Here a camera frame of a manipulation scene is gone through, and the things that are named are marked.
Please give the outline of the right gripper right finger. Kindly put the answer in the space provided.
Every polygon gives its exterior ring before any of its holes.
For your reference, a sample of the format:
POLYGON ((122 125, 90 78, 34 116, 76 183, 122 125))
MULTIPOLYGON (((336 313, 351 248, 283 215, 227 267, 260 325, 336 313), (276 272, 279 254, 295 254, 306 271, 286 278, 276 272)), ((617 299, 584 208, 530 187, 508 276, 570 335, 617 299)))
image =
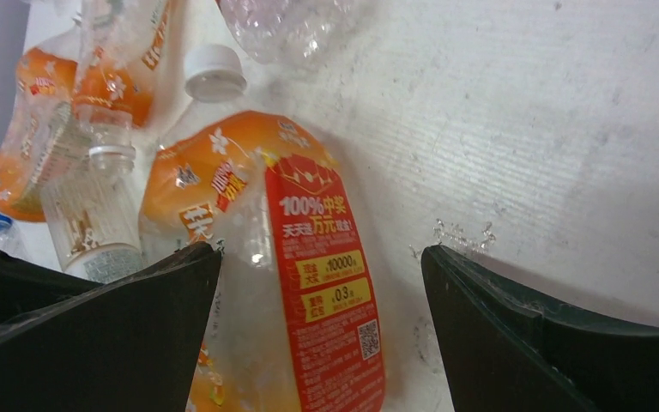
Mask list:
POLYGON ((505 278, 443 245, 421 269, 457 411, 659 411, 659 327, 505 278))

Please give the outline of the coffee bottle green cap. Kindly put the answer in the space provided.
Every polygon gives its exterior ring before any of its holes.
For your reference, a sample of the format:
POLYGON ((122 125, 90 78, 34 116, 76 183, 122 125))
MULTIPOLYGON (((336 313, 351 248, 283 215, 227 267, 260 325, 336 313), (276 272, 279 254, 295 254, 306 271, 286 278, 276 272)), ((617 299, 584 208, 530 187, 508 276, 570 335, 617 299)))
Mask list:
POLYGON ((125 112, 60 106, 48 126, 40 202, 64 273, 110 283, 143 266, 128 177, 136 150, 125 112))

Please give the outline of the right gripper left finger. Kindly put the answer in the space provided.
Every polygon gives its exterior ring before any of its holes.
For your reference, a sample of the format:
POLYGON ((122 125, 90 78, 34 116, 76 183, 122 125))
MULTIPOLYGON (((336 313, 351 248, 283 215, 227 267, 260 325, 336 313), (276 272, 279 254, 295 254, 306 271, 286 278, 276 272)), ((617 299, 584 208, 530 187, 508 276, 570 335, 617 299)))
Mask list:
POLYGON ((100 284, 0 251, 0 411, 182 411, 221 267, 206 243, 100 284))

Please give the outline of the large orange crushed bottle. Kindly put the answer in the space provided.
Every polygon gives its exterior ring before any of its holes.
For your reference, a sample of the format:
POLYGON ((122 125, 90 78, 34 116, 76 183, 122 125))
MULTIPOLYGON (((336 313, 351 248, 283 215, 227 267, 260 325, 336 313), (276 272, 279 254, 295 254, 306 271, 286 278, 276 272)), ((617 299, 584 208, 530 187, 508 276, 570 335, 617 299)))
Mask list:
POLYGON ((199 45, 190 103, 158 141, 139 214, 146 260, 222 257, 189 411, 379 411, 386 371, 370 266, 337 161, 246 95, 237 53, 199 45))

